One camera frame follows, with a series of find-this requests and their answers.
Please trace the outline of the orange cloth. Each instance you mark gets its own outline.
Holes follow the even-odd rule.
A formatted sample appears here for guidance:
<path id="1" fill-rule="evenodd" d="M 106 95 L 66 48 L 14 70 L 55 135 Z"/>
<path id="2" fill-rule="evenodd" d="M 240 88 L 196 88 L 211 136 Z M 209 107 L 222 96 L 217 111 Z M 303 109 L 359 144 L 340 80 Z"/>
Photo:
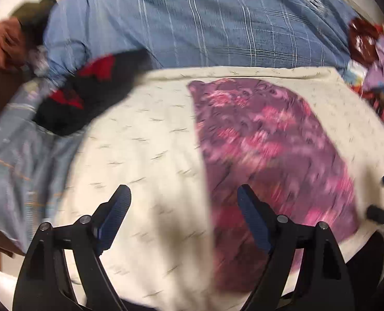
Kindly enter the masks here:
<path id="1" fill-rule="evenodd" d="M 25 64 L 25 35 L 17 18 L 0 21 L 0 69 L 12 70 Z"/>

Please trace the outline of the olive green cloth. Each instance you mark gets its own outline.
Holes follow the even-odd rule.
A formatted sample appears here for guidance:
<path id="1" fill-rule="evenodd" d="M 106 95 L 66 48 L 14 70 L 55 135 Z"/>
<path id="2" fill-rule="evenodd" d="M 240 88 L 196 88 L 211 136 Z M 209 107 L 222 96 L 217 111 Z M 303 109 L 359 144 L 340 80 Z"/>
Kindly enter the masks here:
<path id="1" fill-rule="evenodd" d="M 11 16 L 17 18 L 22 27 L 45 27 L 51 9 L 56 4 L 57 0 L 25 2 L 17 7 Z"/>

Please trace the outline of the purple floral shirt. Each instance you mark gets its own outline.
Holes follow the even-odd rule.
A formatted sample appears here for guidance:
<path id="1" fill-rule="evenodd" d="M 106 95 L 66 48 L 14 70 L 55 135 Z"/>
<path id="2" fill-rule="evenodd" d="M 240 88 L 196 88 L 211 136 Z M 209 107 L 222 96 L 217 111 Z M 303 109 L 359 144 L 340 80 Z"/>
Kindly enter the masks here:
<path id="1" fill-rule="evenodd" d="M 295 223 L 325 221 L 337 241 L 358 230 L 347 165 L 301 96 L 258 79 L 188 89 L 212 206 L 216 288 L 251 291 L 268 260 L 238 207 L 241 185 Z"/>

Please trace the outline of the cream floral cloth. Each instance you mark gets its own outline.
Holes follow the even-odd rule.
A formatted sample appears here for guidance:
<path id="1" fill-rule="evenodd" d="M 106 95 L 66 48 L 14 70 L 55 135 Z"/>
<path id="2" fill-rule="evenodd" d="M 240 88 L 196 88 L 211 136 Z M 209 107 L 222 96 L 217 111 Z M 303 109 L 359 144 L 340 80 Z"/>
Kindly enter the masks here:
<path id="1" fill-rule="evenodd" d="M 56 223 L 92 214 L 119 185 L 131 206 L 100 257 L 118 296 L 159 310 L 239 310 L 242 293 L 215 288 L 209 192 L 198 147 L 192 81 L 254 78 L 310 105 L 346 161 L 359 214 L 384 208 L 384 126 L 330 67 L 206 67 L 146 74 L 130 96 L 88 128 Z"/>

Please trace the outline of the grey striped bedsheet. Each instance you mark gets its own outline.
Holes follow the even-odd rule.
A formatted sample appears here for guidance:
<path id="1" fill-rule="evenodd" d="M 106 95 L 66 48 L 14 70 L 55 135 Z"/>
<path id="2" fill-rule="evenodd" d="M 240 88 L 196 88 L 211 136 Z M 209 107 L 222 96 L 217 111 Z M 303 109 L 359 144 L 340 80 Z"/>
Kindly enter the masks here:
<path id="1" fill-rule="evenodd" d="M 33 122 L 54 83 L 33 79 L 0 114 L 0 231 L 26 252 L 38 226 L 53 221 L 84 130 L 61 137 Z"/>

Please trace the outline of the black and red sweater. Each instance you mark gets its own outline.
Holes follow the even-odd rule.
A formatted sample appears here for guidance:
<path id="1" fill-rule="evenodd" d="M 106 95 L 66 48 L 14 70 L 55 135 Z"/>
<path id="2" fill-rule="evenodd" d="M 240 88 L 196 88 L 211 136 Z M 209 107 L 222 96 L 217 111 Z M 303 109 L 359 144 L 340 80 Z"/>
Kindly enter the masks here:
<path id="1" fill-rule="evenodd" d="M 33 121 L 58 136 L 74 134 L 124 100 L 151 66 L 144 48 L 94 60 L 45 98 Z"/>

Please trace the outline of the blue plaid blanket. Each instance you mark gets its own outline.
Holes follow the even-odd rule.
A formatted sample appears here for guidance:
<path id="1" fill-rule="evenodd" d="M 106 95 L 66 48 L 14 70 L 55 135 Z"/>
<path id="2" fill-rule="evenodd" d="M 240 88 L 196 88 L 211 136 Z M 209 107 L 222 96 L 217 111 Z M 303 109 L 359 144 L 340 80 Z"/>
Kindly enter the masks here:
<path id="1" fill-rule="evenodd" d="M 349 62 L 343 0 L 60 0 L 44 33 L 51 69 L 145 48 L 157 68 Z"/>

